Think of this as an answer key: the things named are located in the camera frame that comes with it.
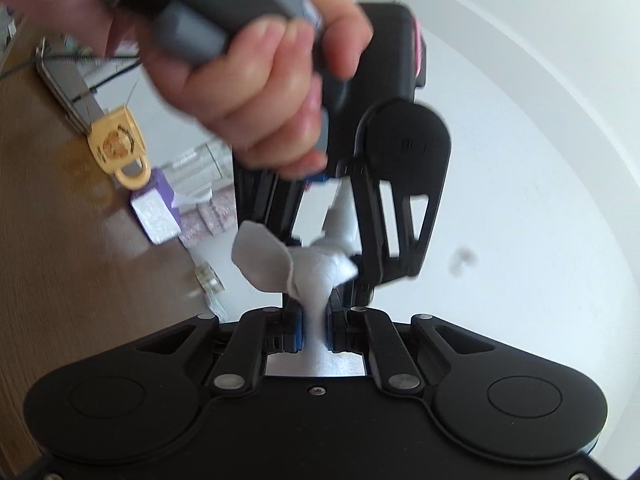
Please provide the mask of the person's left hand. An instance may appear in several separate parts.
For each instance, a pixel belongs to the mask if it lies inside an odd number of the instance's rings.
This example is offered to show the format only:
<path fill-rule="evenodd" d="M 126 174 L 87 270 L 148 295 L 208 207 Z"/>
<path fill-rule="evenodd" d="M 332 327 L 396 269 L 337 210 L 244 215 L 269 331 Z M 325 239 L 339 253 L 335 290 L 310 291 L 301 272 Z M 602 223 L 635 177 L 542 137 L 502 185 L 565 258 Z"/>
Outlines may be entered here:
<path fill-rule="evenodd" d="M 314 70 L 308 23 L 264 16 L 237 34 L 226 54 L 194 68 L 158 48 L 142 18 L 113 10 L 104 0 L 1 2 L 98 55 L 134 38 L 163 99 L 224 139 L 245 168 L 299 180 L 326 166 L 326 154 L 316 148 L 322 80 Z"/>

